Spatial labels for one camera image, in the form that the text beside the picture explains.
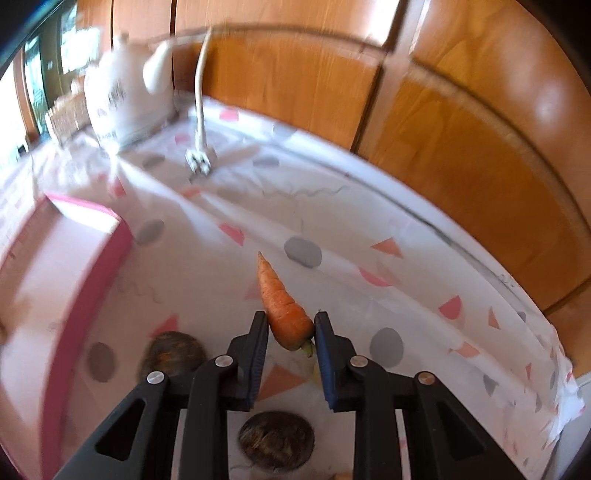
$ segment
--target round metal bolt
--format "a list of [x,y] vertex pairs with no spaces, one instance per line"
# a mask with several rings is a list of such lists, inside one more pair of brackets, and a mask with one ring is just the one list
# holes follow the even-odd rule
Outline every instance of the round metal bolt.
[[219,367],[229,367],[233,361],[230,355],[220,355],[216,358],[216,365]]
[[369,361],[363,355],[352,356],[349,362],[351,362],[351,365],[358,368],[367,367],[369,363]]
[[148,383],[151,383],[152,385],[162,383],[162,380],[164,380],[164,374],[162,372],[156,371],[148,374]]
[[431,372],[421,372],[418,375],[418,381],[423,385],[433,385],[435,380],[435,375],[433,375]]

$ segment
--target carrot stem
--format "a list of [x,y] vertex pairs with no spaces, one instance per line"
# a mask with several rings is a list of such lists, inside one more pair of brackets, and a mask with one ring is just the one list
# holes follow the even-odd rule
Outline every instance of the carrot stem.
[[312,355],[316,353],[316,346],[310,338],[308,338],[304,343],[302,343],[300,348],[306,353],[308,358],[312,357]]

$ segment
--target white tablecloth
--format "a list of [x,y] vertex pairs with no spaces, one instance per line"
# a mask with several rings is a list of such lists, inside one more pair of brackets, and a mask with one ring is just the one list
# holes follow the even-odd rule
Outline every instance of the white tablecloth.
[[[556,331],[511,276],[445,214],[349,152],[211,100],[205,113],[219,157],[207,178],[191,181],[186,116],[116,158],[81,132],[67,150],[47,144],[4,172],[0,258],[42,191],[104,203],[135,235],[79,359],[63,460],[135,385],[155,333],[190,333],[210,356],[246,333],[262,309],[260,250],[311,317],[326,310],[337,334],[388,371],[434,372],[528,479],[541,478],[583,402]],[[313,370],[270,341],[253,413],[295,411],[316,431],[311,461],[282,478],[352,464],[353,416],[330,413]],[[268,477],[235,446],[249,415],[229,416],[232,479]]]

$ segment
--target orange carrot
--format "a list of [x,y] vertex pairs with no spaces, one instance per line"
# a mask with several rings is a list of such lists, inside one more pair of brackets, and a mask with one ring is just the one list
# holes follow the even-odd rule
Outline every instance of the orange carrot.
[[262,304],[279,345],[291,351],[303,348],[311,356],[313,350],[310,338],[314,335],[314,323],[286,292],[277,273],[260,252],[256,276],[261,289]]

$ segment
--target pink tray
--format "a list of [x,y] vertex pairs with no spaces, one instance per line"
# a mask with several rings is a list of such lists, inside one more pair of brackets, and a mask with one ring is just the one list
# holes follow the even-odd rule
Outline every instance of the pink tray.
[[112,210],[48,195],[0,267],[0,442],[30,480],[61,465],[73,368],[132,240]]

